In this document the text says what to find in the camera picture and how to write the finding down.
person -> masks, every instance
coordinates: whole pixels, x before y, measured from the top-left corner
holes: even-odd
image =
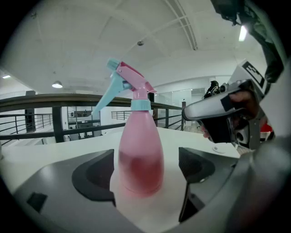
[[[211,81],[210,84],[211,85],[208,88],[208,90],[205,93],[205,95],[203,96],[203,99],[206,99],[208,97],[211,97],[213,95],[217,95],[217,94],[220,93],[218,81]]]
[[[256,101],[254,95],[252,94],[252,92],[250,91],[239,91],[237,93],[234,94],[230,94],[229,95],[231,101],[233,103],[242,103],[244,108],[247,110],[247,115],[246,117],[248,119],[253,119],[257,116],[258,112],[259,112],[259,104]],[[260,128],[263,127],[263,125],[265,125],[267,123],[267,117],[264,116],[263,118],[261,118],[260,120]],[[239,121],[234,121],[235,126],[239,125]],[[208,131],[204,128],[201,127],[201,130],[203,131],[203,136],[205,138],[209,138],[210,135],[208,133]]]

pink spray bottle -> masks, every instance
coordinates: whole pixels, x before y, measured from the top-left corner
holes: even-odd
[[[111,84],[92,114],[107,106],[120,91],[133,91],[132,113],[120,140],[119,174],[128,190],[149,196],[160,189],[164,175],[163,149],[147,97],[155,90],[142,74],[124,62],[109,59],[107,67],[113,70]]]

ceiling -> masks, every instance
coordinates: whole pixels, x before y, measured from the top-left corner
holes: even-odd
[[[153,86],[189,78],[156,71],[159,64],[175,61],[180,73],[185,69],[181,57],[203,64],[225,59],[231,67],[236,56],[262,58],[258,43],[249,35],[238,42],[239,33],[240,27],[223,20],[210,0],[45,0],[15,31],[0,66],[39,93],[60,91],[51,87],[59,80],[61,92],[103,94],[110,57],[140,70]],[[191,68],[200,69],[200,76],[209,75],[203,74],[211,67],[195,64]]]

teal spray nozzle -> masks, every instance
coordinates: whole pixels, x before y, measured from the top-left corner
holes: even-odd
[[[151,103],[148,100],[147,92],[155,92],[154,88],[144,79],[141,73],[124,62],[116,59],[109,59],[107,67],[113,70],[111,84],[104,96],[101,98],[92,115],[98,113],[107,106],[113,98],[121,91],[131,90],[134,92],[134,100],[147,100],[135,103],[136,109],[149,110]]]

